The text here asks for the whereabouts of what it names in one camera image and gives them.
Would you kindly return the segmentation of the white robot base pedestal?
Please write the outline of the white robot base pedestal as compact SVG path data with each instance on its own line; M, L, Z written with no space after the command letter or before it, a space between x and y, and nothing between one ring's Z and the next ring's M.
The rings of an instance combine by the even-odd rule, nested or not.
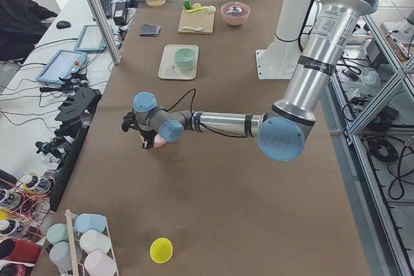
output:
M290 79L300 57L299 37L313 0L283 0L274 41L256 51L256 67L261 80Z

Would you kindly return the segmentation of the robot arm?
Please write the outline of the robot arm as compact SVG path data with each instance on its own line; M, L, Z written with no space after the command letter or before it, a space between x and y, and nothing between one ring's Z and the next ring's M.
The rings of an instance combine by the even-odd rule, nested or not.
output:
M140 92L134 97L131 115L124 118L123 130L138 130L144 149L153 147L156 136L174 142L186 130L210 131L232 138L256 138L260 150L273 160L295 159L303 151L316 121L315 107L356 22L378 6L378 0L321 2L322 9L297 58L287 89L268 113L173 112L161 107L152 93Z

